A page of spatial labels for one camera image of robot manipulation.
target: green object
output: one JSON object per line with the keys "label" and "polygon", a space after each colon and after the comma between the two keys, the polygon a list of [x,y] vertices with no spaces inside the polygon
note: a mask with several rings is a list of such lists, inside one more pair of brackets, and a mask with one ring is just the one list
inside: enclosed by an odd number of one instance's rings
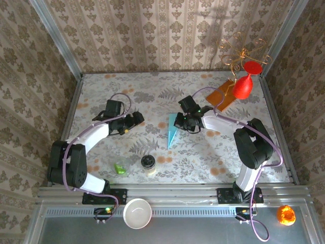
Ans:
{"label": "green object", "polygon": [[117,174],[124,174],[126,172],[126,169],[118,164],[114,164],[114,168]]}

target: red glass vase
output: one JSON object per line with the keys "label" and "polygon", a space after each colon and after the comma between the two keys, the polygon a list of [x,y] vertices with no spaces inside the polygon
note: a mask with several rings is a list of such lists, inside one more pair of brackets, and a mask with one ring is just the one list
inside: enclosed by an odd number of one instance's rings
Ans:
{"label": "red glass vase", "polygon": [[251,75],[258,75],[262,72],[262,66],[255,61],[248,61],[244,64],[244,69],[248,73],[247,76],[241,77],[233,88],[233,95],[238,99],[246,99],[249,97],[253,89],[253,81]]}

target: wallpaper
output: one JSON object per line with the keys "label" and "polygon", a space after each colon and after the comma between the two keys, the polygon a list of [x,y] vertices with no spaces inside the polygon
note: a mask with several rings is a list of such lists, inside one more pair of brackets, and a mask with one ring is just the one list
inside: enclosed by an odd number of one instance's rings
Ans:
{"label": "wallpaper", "polygon": [[325,1],[309,0],[268,85],[299,180],[311,191],[325,230]]}
{"label": "wallpaper", "polygon": [[21,243],[76,81],[28,1],[0,1],[0,243]]}
{"label": "wallpaper", "polygon": [[83,73],[228,68],[235,32],[271,46],[293,0],[45,0]]}

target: white bowl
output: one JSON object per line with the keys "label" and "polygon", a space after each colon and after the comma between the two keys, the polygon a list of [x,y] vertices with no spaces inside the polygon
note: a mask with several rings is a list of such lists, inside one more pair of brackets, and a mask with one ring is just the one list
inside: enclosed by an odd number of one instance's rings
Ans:
{"label": "white bowl", "polygon": [[151,219],[152,211],[149,203],[141,198],[136,198],[127,203],[123,211],[123,219],[132,229],[145,227]]}

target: black lid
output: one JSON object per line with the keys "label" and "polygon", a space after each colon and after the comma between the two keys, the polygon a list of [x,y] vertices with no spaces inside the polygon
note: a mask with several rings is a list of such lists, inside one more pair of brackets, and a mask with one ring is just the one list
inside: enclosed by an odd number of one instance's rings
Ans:
{"label": "black lid", "polygon": [[143,156],[141,165],[146,169],[151,169],[155,165],[155,159],[152,155]]}

